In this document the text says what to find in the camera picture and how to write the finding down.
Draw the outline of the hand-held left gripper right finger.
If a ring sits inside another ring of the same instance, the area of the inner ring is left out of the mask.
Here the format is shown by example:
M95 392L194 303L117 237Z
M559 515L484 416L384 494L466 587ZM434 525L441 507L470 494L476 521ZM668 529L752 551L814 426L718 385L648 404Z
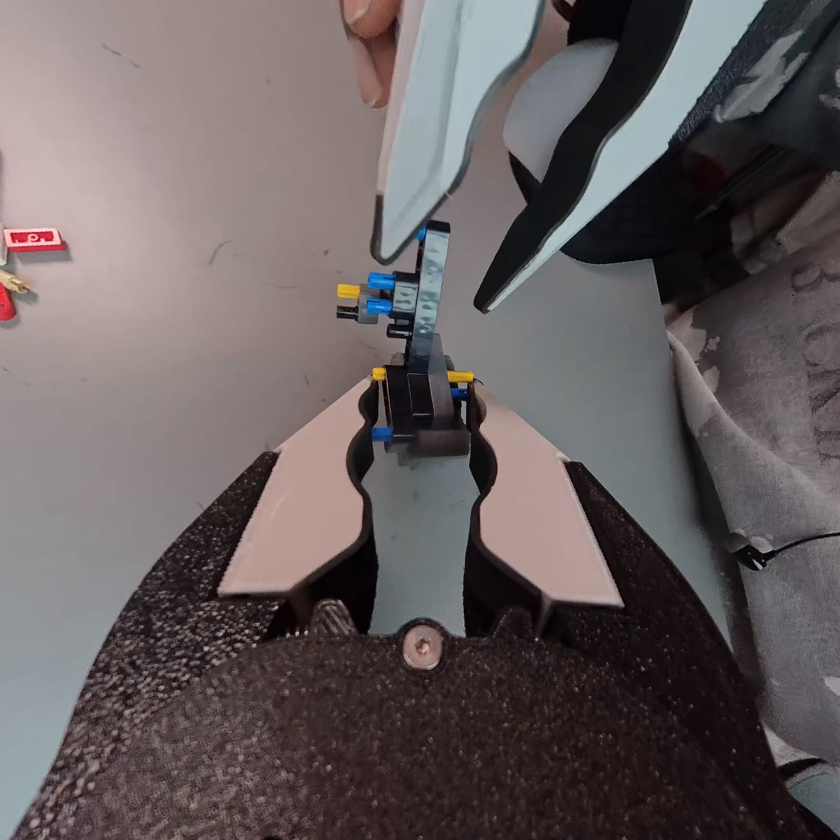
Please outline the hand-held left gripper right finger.
M524 612L537 637L567 610L620 614L569 459L479 381L468 386L465 423L478 490L465 553L467 634L491 634L510 610Z

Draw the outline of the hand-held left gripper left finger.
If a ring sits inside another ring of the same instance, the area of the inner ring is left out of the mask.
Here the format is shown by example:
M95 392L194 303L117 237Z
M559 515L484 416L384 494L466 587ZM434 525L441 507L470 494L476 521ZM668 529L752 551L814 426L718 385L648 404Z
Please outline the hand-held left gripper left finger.
M280 602L280 623L308 624L341 601L369 624L378 574L371 498L379 385L364 378L276 450L276 461L217 586L222 599Z

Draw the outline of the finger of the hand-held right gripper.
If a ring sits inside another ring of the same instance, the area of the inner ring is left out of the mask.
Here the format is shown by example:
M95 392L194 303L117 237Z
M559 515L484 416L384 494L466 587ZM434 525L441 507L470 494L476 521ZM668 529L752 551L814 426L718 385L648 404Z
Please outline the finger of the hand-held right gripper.
M390 265L462 183L478 123L529 57L544 1L408 1L377 169L371 256Z
M474 298L513 291L654 163L756 18L763 1L632 2L601 85L565 129Z

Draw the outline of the black toy brick assembly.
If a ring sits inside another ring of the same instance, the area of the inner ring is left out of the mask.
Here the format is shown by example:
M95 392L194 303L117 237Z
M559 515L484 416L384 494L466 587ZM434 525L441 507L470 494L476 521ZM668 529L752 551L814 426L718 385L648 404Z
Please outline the black toy brick assembly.
M389 319L387 336L404 342L403 352L373 373L385 425L372 432L402 465L469 455L463 410L474 377L455 371L437 331L449 240L447 223L429 222L416 234L413 271L373 271L365 283L337 288L338 319L373 325Z

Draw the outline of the grey desk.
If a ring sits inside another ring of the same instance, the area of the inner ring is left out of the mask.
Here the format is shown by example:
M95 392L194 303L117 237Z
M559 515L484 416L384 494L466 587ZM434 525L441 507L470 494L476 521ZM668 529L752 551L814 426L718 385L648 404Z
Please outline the grey desk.
M2 2L2 838L39 790L92 660L151 566L257 456L395 347L335 318L369 254L382 113L336 2ZM723 633L653 267L555 256L473 298L522 208L484 124L439 330L457 365L586 464Z

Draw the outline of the person's right hand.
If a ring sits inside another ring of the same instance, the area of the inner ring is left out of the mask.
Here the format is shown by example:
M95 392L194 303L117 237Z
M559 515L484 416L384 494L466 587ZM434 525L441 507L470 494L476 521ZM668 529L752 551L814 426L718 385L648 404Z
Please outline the person's right hand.
M370 109L383 109L389 102L401 5L400 1L339 1L356 85Z

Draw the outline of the grey patterned cloth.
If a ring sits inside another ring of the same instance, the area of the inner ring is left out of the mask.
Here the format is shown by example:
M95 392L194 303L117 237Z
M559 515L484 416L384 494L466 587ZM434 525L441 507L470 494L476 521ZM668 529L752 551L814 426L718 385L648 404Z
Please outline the grey patterned cloth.
M729 633L790 793L838 832L838 172L734 221L727 288L664 306Z

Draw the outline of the red flat brick piece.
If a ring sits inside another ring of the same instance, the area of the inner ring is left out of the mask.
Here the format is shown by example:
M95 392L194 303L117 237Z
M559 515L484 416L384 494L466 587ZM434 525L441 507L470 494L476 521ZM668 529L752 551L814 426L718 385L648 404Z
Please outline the red flat brick piece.
M67 243L55 227L9 228L2 231L3 243L13 254L36 254L67 249Z

